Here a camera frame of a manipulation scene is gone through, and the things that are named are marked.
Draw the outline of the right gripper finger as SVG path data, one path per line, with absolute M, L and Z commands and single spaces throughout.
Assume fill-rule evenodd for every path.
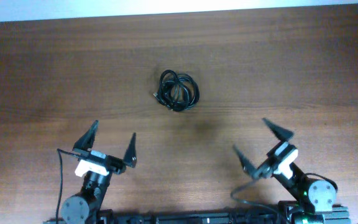
M 290 131 L 289 129 L 285 129 L 275 123 L 273 123 L 271 120 L 267 118 L 262 118 L 262 121 L 265 123 L 265 125 L 273 132 L 275 137 L 279 139 L 280 141 L 289 141 L 293 136 L 294 132 Z
M 236 145 L 233 145 L 232 148 L 239 158 L 242 170 L 252 179 L 256 179 L 256 176 L 255 176 L 256 168 L 251 163 L 251 161 L 248 160 L 248 158 L 246 158 L 246 156 L 238 149 L 238 147 Z

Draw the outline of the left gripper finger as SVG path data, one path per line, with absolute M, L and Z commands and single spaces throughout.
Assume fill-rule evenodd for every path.
M 126 166 L 129 166 L 131 168 L 135 168 L 137 164 L 135 142 L 136 142 L 136 133 L 133 133 L 123 158 L 123 163 L 125 163 Z
M 95 120 L 87 132 L 74 143 L 73 150 L 76 152 L 88 151 L 94 144 L 96 133 L 98 131 L 99 121 Z

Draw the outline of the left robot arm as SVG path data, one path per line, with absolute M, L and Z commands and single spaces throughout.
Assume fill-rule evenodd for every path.
M 129 146 L 122 159 L 92 149 L 99 121 L 96 120 L 77 140 L 71 152 L 58 149 L 58 155 L 67 154 L 78 159 L 75 175 L 83 177 L 80 191 L 64 202 L 58 197 L 55 221 L 63 223 L 112 223 L 113 211 L 102 210 L 104 197 L 113 175 L 123 174 L 128 167 L 137 164 L 135 149 L 136 133 L 132 134 Z

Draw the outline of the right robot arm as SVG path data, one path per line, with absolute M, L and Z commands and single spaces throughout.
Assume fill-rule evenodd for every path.
M 324 223 L 324 215 L 333 212 L 336 201 L 337 184 L 322 175 L 304 173 L 296 164 L 298 148 L 290 143 L 294 132 L 283 128 L 267 118 L 262 119 L 271 130 L 279 143 L 268 153 L 261 165 L 255 167 L 237 146 L 233 146 L 241 163 L 242 170 L 252 179 L 242 186 L 235 188 L 230 197 L 252 207 L 260 207 L 277 215 L 285 223 Z M 235 197 L 246 188 L 254 185 L 260 179 L 277 179 L 280 184 L 296 199 L 294 207 L 288 212 L 281 212 L 270 205 Z

